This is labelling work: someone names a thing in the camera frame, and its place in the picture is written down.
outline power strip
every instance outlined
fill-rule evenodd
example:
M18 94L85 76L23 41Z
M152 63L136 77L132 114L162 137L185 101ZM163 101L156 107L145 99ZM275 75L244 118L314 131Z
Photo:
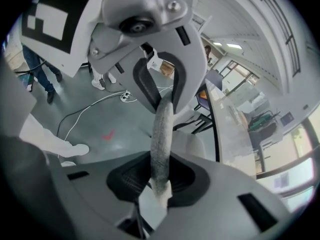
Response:
M125 93L120 96L120 100L126 102L130 98L130 95L130 91L126 90Z

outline chair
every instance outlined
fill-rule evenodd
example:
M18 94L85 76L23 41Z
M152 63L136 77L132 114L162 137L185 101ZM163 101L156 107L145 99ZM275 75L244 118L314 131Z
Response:
M219 90L222 90L222 79L223 77L215 70L210 70L204 77L200 88L197 91L196 99L198 100L198 105L194 108L195 111L200 109L201 107L205 108L206 110L210 111L209 109L209 102L205 98L200 97L200 93L207 88L206 86L206 79L213 83Z
M206 79L209 80L209 82L213 83L220 91L222 91L222 75L220 75L217 71L211 69L204 77L200 88L197 91L197 94L201 93L203 90L205 90L206 87Z

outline red mark on floor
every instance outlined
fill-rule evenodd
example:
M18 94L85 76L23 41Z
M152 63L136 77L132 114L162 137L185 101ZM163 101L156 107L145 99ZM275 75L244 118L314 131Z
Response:
M104 139L104 140L107 140L107 141L110 141L111 140L111 138L112 138L112 136L114 135L114 132L115 132L115 129L112 129L112 131L109 133L109 135L107 135L107 136L102 136L102 138Z

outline desk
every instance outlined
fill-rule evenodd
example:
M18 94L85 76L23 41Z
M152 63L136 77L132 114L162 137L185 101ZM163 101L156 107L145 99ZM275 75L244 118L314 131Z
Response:
M255 155L245 120L221 90L208 80L205 84L217 161L256 178Z

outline black cable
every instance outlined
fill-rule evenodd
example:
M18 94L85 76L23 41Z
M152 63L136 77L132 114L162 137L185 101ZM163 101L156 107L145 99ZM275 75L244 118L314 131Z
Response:
M88 106L86 106L86 107L84 107L84 108L82 108L82 109L79 109L79 110L76 111L76 112L67 114L67 115L60 121L59 126L58 126L58 130L56 131L56 135L55 135L55 136L58 137L59 130L60 130L60 126L61 126L62 122L63 122L67 117L72 116L72 115L74 115L74 114L76 114L76 113L79 113L79 112L85 110L85 109L88 108L88 107L93 107L94 105L96 105L96 104L98 104L98 103L100 103L100 102L103 102L103 101L105 101L105 100L107 100L107 99L109 99L109 98L117 97L117 96L121 96L121 95L122 95L122 94L110 96L110 97L108 97L108 98L105 98L105 99L102 99L102 100L98 101L97 103L95 103L95 104L93 104L93 105L92 105L92 104L91 104L91 105L88 105Z
M13 71L16 74L22 74L22 73L31 73L32 71L35 71L37 68L41 67L43 64L45 64L45 62L47 62L46 60L44 62L42 62L41 64L39 64L38 66L35 66L33 69L30 70L26 70L26 71Z

